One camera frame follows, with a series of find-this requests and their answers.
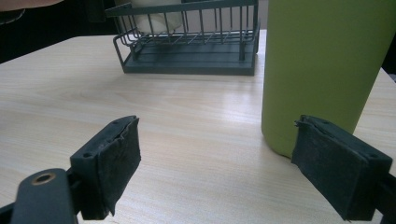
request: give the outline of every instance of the green water bottle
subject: green water bottle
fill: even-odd
[[[262,133],[291,157],[300,115],[353,133],[396,32],[396,0],[269,2]]]

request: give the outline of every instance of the wooden table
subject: wooden table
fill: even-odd
[[[265,31],[260,42],[254,77],[125,75],[112,36],[0,64],[0,206],[28,175],[69,168],[111,120],[137,115],[142,161],[98,223],[344,223],[263,140]],[[396,85],[383,71],[355,134],[396,159]]]

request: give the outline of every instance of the olive green cylinder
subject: olive green cylinder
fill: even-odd
[[[396,0],[269,1],[262,133],[291,157],[294,121],[353,133],[396,32]]]

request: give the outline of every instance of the gray wire rack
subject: gray wire rack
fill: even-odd
[[[175,30],[168,26],[171,12],[181,13]],[[153,31],[150,15],[156,13],[163,15],[166,32]],[[148,17],[150,32],[136,27],[138,15]],[[129,3],[107,9],[106,16],[117,24],[113,42],[124,73],[254,75],[258,0],[182,0],[157,7]],[[121,47],[130,49],[125,59]]]

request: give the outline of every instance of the metal basket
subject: metal basket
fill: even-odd
[[[175,30],[168,26],[171,12],[181,14]],[[153,30],[151,17],[158,13],[165,32]],[[149,32],[137,28],[136,17],[142,15],[148,17]],[[125,73],[254,75],[258,0],[183,0],[157,7],[129,3],[106,10],[106,16],[117,24],[113,41]],[[125,59],[121,47],[130,49]]]

